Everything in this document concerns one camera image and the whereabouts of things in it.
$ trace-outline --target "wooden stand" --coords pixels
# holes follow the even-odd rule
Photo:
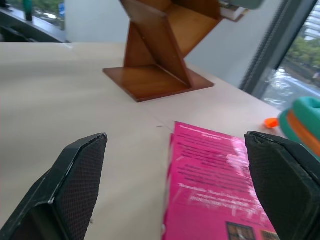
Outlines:
[[[212,87],[184,57],[221,21],[217,0],[121,0],[131,22],[124,67],[108,75],[143,102]]]

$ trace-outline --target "tree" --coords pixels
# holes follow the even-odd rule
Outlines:
[[[298,36],[286,57],[317,71],[320,68],[320,39],[306,41],[303,37]]]

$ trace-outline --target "table surface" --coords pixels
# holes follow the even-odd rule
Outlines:
[[[212,88],[134,102],[103,68],[124,44],[0,44],[0,227],[76,140],[106,132],[99,197],[86,239],[160,240],[174,122],[243,138],[279,111],[197,67]]]

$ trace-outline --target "pink book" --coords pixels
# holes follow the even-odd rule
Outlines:
[[[162,240],[278,240],[241,138],[176,122]]]

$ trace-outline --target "dark window frame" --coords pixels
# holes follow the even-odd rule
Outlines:
[[[267,33],[253,58],[240,89],[260,99],[318,0],[282,0]]]

